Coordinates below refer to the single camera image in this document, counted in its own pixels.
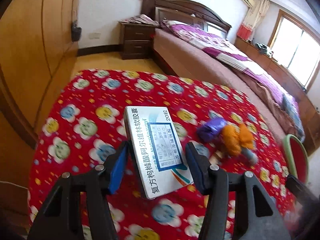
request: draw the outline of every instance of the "metal screw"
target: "metal screw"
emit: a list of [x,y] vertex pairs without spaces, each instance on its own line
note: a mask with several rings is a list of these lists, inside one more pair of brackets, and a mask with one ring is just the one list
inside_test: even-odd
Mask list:
[[210,165],[210,170],[217,171],[218,169],[219,169],[219,166],[217,164]]
[[98,164],[97,166],[95,166],[96,171],[102,171],[103,169],[104,169],[104,166],[102,164]]
[[248,178],[252,178],[252,177],[253,177],[252,171],[246,171],[244,174],[245,174],[245,176],[248,177]]
[[70,177],[70,173],[69,173],[69,172],[64,172],[64,173],[62,173],[62,177],[63,177],[64,179],[69,178],[69,177]]

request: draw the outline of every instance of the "mattress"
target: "mattress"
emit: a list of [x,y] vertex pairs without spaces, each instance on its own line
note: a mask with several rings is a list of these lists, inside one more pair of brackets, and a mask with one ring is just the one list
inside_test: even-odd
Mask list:
[[180,77],[224,85],[246,93],[264,118],[276,142],[281,143],[286,133],[278,121],[250,87],[230,69],[205,52],[161,29],[156,29],[153,47]]

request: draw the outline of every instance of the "curtain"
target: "curtain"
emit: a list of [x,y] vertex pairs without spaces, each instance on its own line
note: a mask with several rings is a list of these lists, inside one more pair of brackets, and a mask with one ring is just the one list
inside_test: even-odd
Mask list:
[[249,8],[237,36],[244,40],[252,40],[254,30],[259,26],[270,6],[269,0],[254,0],[254,6]]

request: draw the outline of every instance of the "red blanket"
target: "red blanket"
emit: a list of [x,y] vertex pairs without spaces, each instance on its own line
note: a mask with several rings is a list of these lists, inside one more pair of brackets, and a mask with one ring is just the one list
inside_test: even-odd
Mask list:
[[[34,220],[48,192],[65,171],[87,172],[115,153],[126,140],[123,111],[126,106],[166,106],[182,147],[193,141],[199,153],[210,156],[214,144],[201,144],[196,129],[209,118],[222,116],[233,125],[244,122],[254,134],[259,163],[249,165],[243,157],[225,158],[220,166],[228,172],[252,171],[273,198],[282,215],[293,198],[284,187],[288,169],[282,153],[263,118],[245,94],[207,82],[130,71],[87,70],[78,73],[56,103],[39,136],[30,173],[30,219]],[[91,239],[82,195],[83,228]],[[194,185],[154,200],[140,197],[129,160],[118,192],[108,197],[120,239],[196,239],[201,229],[208,197]],[[235,196],[229,195],[225,237],[231,238]]]

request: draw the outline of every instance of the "wooden floor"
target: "wooden floor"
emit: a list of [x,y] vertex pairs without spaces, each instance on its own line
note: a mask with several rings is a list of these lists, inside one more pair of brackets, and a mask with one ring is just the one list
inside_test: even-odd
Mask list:
[[146,71],[164,74],[152,59],[122,60],[119,52],[108,52],[78,57],[71,78],[78,71],[91,68]]

